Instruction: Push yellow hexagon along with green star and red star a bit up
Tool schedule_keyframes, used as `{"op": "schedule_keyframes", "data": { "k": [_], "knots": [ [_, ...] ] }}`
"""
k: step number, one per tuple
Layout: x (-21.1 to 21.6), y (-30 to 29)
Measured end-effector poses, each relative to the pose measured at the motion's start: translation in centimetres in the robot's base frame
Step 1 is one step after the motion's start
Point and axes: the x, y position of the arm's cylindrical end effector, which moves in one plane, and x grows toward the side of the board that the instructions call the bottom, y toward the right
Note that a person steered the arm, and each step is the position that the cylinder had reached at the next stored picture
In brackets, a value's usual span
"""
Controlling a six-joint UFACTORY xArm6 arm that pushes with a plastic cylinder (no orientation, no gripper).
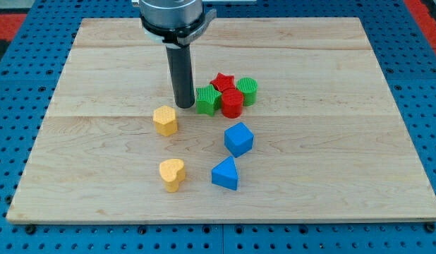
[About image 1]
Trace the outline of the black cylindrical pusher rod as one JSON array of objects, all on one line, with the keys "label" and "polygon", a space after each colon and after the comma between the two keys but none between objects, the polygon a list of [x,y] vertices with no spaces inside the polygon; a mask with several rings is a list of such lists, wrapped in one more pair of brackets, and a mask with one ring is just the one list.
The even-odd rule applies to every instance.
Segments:
[{"label": "black cylindrical pusher rod", "polygon": [[190,59],[190,47],[178,49],[166,48],[171,83],[176,106],[182,109],[194,105],[193,72]]}]

